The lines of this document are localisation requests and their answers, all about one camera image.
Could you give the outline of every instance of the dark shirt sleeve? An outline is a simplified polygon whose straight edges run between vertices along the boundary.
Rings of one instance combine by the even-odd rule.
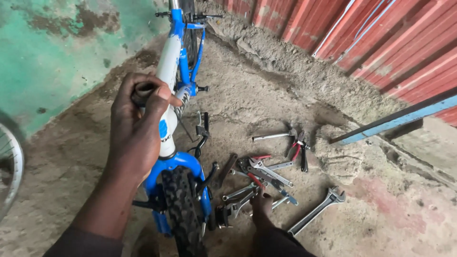
[[[279,228],[256,232],[254,253],[256,257],[316,257],[303,248],[293,236]]]
[[[122,241],[69,227],[43,257],[120,257]]]

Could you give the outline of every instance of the hand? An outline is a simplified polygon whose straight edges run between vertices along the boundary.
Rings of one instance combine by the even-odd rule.
[[[144,115],[132,102],[138,84],[154,85]],[[110,152],[106,172],[131,178],[139,186],[159,157],[159,121],[169,105],[180,106],[168,85],[152,74],[128,73],[111,106]]]
[[[249,200],[252,205],[252,217],[256,218],[262,216],[269,217],[272,212],[273,197],[264,193],[264,189],[260,188],[259,193]]]

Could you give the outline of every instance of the wire cutter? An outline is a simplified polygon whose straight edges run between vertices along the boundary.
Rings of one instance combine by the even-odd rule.
[[[305,139],[305,133],[302,132],[298,135],[297,140],[292,144],[291,150],[297,146],[297,150],[295,151],[295,154],[292,157],[292,161],[295,161],[295,159],[298,156],[298,153],[300,152],[300,149],[302,150],[302,163],[301,163],[301,168],[303,172],[308,172],[308,161],[306,160],[306,149],[310,149],[310,147],[304,142]]]

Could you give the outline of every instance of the concrete floor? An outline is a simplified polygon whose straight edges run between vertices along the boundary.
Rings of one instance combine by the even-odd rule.
[[[278,83],[280,75],[260,71],[219,40],[210,37],[205,47],[198,81],[211,89],[192,100],[184,121],[193,131],[196,111],[210,113],[211,138],[202,155],[206,171],[213,161],[225,164],[233,152],[271,153],[273,157],[266,160],[268,165],[286,161],[286,139],[252,143],[250,137],[285,130],[283,122],[292,121],[307,132],[313,152],[308,153],[308,174],[300,172],[298,163],[279,171],[294,182],[295,187],[287,190],[300,204],[280,205],[272,215],[277,226],[288,228],[323,200],[327,187],[339,185],[346,191],[346,203],[326,209],[297,236],[313,254],[457,255],[455,191],[427,176],[420,163],[378,138],[370,139],[372,145],[361,142],[338,154],[321,139],[325,134],[321,126],[349,125],[342,115],[319,101],[297,96],[287,82]],[[153,70],[159,49],[159,44],[153,45],[113,69],[104,85],[36,135],[27,147],[27,167],[19,196],[0,226],[0,256],[40,256],[66,229],[104,167],[110,106],[120,80],[127,71]],[[306,85],[299,90],[306,90]],[[175,141],[180,150],[192,146],[181,128]],[[358,161],[349,166],[329,161],[342,156]],[[331,163],[333,168],[321,163]],[[341,167],[341,174],[335,167]],[[215,199],[247,184],[247,179],[229,177],[214,194]],[[271,188],[268,192],[280,197]],[[234,228],[207,231],[205,243],[210,256],[249,254],[255,231],[249,209],[245,206],[232,223]],[[124,256],[130,255],[140,231],[152,222],[149,211],[132,210]],[[176,256],[173,240],[161,235],[152,238],[162,256]]]

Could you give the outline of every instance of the red corrugated metal sheet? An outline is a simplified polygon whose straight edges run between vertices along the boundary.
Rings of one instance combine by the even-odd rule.
[[[457,86],[457,0],[214,0],[410,103]],[[437,117],[457,126],[457,107]]]

